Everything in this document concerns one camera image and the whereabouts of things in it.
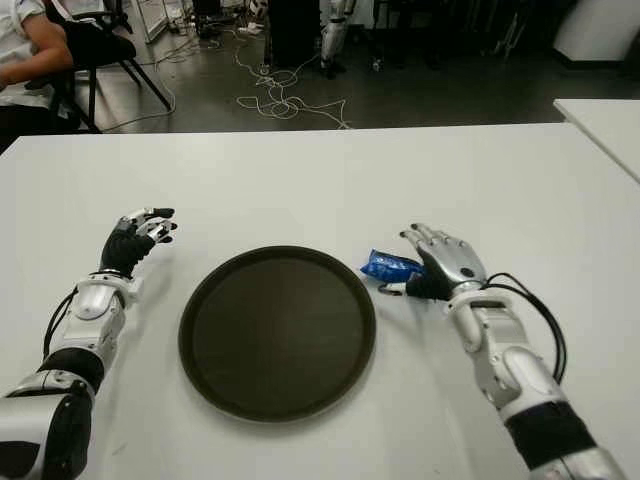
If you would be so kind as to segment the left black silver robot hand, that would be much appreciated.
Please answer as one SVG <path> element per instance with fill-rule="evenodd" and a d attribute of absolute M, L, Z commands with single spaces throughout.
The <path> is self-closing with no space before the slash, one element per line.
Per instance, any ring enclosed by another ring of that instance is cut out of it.
<path fill-rule="evenodd" d="M 144 207 L 122 216 L 104 244 L 99 268 L 130 278 L 156 245 L 173 240 L 174 214 L 173 208 Z"/>

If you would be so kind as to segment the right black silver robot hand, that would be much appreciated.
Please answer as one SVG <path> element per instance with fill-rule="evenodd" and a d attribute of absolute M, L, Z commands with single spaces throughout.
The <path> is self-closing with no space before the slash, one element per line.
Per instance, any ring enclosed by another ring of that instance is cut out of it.
<path fill-rule="evenodd" d="M 413 223 L 399 233 L 420 256 L 424 272 L 406 282 L 382 284 L 378 291 L 389 296 L 449 301 L 459 293 L 481 289 L 487 282 L 483 263 L 465 240 L 423 223 Z"/>

